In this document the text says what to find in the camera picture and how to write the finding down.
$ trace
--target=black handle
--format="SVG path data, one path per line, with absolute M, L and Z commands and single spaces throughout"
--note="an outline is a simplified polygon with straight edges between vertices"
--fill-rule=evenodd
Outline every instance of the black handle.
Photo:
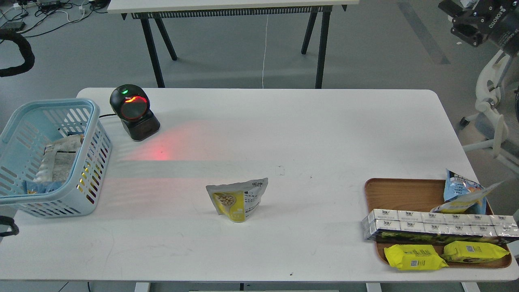
M 23 64 L 19 66 L 0 69 L 0 77 L 18 75 L 29 71 L 34 66 L 34 54 L 32 53 L 31 45 L 25 37 L 13 31 L 0 30 L 0 39 L 13 41 L 17 44 L 24 60 Z
M 0 237 L 6 237 L 10 235 L 17 235 L 20 233 L 18 226 L 15 224 L 15 220 L 11 217 L 0 216 L 0 225 L 8 225 L 11 227 L 11 231 L 0 232 Z
M 452 0 L 443 0 L 438 4 L 438 8 L 447 13 L 450 17 L 457 17 L 463 13 L 463 8 L 458 6 Z

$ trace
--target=blue snack bag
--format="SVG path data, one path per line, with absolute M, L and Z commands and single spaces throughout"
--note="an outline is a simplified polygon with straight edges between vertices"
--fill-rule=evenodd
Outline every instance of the blue snack bag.
M 450 202 L 455 200 L 457 197 L 472 193 L 474 191 L 482 190 L 483 187 L 468 178 L 462 177 L 461 175 L 452 172 L 448 169 L 447 178 L 445 179 L 445 190 L 443 191 L 443 200 Z M 472 205 L 468 210 L 468 214 L 485 214 L 486 213 L 487 199 L 484 197 L 476 204 Z
M 60 181 L 46 181 L 46 182 L 32 182 L 24 181 L 25 193 L 29 195 L 33 194 L 45 194 L 57 190 L 61 185 Z

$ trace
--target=gray floor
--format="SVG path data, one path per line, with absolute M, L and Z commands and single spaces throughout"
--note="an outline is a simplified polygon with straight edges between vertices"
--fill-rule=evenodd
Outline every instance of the gray floor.
M 323 88 L 411 88 L 435 91 L 457 130 L 460 142 L 482 140 L 473 123 L 460 130 L 461 117 L 475 113 L 474 86 L 483 66 L 497 48 L 485 43 L 472 48 L 450 34 L 447 16 L 438 1 L 361 0 L 346 12 L 335 7 L 330 23 Z M 9 7 L 4 3 L 0 8 Z M 70 19 L 80 17 L 67 10 Z M 8 16 L 16 15 L 11 11 Z M 268 17 L 265 88 L 313 88 L 320 16 L 308 54 L 299 53 L 308 15 Z M 28 25 L 37 20 L 25 19 Z M 48 17 L 27 33 L 51 30 L 66 22 L 63 13 Z M 166 19 L 164 23 L 179 55 L 168 59 L 152 23 L 167 87 L 261 88 L 266 16 Z M 29 38 L 36 64 L 27 73 L 0 79 L 0 128 L 22 104 L 39 99 L 72 98 L 85 87 L 116 87 L 134 83 L 156 87 L 139 21 L 119 15 L 93 14 L 55 32 Z M 0 68 L 20 64 L 11 42 L 0 45 Z M 511 215 L 519 208 L 519 182 L 506 167 L 484 151 L 467 154 L 483 185 L 505 180 L 489 198 L 496 213 Z M 66 282 L 0 281 L 0 291 L 58 291 Z M 92 291 L 132 291 L 134 283 L 93 282 Z M 154 291 L 237 290 L 238 284 L 159 283 Z M 383 284 L 383 291 L 462 291 L 451 284 Z M 518 291 L 519 282 L 480 283 L 481 291 Z M 338 289 L 365 291 L 362 284 L 249 284 L 246 290 Z M 84 282 L 62 290 L 87 291 Z

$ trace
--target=yellow snack pouch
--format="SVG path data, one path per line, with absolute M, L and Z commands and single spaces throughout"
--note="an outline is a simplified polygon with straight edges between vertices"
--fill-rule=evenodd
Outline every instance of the yellow snack pouch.
M 232 184 L 206 186 L 218 215 L 226 215 L 233 222 L 244 222 L 260 204 L 268 185 L 268 178 Z
M 443 248 L 442 258 L 453 262 L 478 263 L 495 261 L 509 253 L 492 243 L 454 241 Z
M 448 267 L 432 245 L 395 244 L 384 248 L 389 265 L 401 271 L 439 270 Z

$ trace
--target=background table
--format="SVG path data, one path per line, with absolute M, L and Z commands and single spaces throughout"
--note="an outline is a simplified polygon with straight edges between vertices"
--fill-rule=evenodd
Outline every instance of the background table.
M 113 88 L 87 88 L 111 113 Z M 97 209 L 19 212 L 0 279 L 192 282 L 507 281 L 505 269 L 403 273 L 362 239 L 373 177 L 476 179 L 435 93 L 361 89 L 145 89 L 161 122 L 131 141 L 117 117 Z M 269 178 L 244 223 L 218 216 L 209 184 Z
M 149 19 L 155 19 L 170 57 L 175 61 L 177 55 L 162 18 L 310 13 L 303 47 L 301 48 L 301 54 L 304 55 L 308 49 L 317 13 L 322 12 L 315 87 L 321 88 L 332 7 L 340 4 L 346 11 L 348 4 L 358 4 L 358 2 L 359 0 L 112 0 L 107 11 L 108 13 L 121 13 L 123 18 L 126 17 L 127 13 L 131 13 L 134 19 L 141 20 L 155 79 L 157 80 L 157 86 L 160 88 L 164 88 L 165 84 L 152 30 L 149 26 Z

